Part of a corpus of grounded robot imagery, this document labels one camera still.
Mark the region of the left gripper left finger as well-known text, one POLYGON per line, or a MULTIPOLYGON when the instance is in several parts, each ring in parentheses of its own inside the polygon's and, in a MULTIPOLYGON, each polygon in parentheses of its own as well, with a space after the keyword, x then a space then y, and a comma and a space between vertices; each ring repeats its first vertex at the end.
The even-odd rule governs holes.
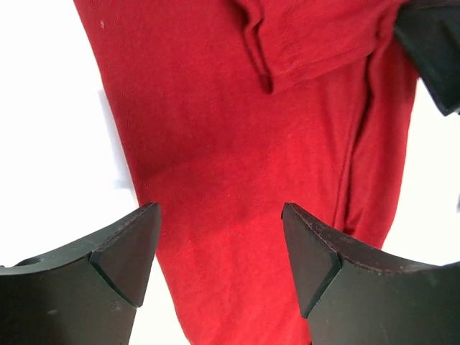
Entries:
POLYGON ((69 244, 1 268, 2 344, 128 344, 161 215, 149 203, 69 244))

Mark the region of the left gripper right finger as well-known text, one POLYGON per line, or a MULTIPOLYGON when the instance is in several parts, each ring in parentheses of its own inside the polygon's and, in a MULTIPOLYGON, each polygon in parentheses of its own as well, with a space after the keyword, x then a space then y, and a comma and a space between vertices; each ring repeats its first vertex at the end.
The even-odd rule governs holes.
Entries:
POLYGON ((294 203, 282 210, 300 314, 314 344, 457 344, 459 264, 371 247, 294 203))

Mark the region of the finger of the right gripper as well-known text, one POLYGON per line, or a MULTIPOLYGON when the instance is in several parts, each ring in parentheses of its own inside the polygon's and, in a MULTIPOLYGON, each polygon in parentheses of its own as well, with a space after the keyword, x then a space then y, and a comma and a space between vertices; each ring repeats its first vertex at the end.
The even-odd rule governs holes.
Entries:
POLYGON ((438 110, 459 113, 459 2, 409 1, 398 12, 395 36, 438 110))

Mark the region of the dark red t shirt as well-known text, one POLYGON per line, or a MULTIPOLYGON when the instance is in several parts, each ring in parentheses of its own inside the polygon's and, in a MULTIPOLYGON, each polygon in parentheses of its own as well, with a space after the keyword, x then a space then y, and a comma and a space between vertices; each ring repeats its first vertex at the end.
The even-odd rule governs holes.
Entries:
POLYGON ((308 344, 280 221, 381 247, 418 75, 400 1, 77 1, 192 344, 308 344))

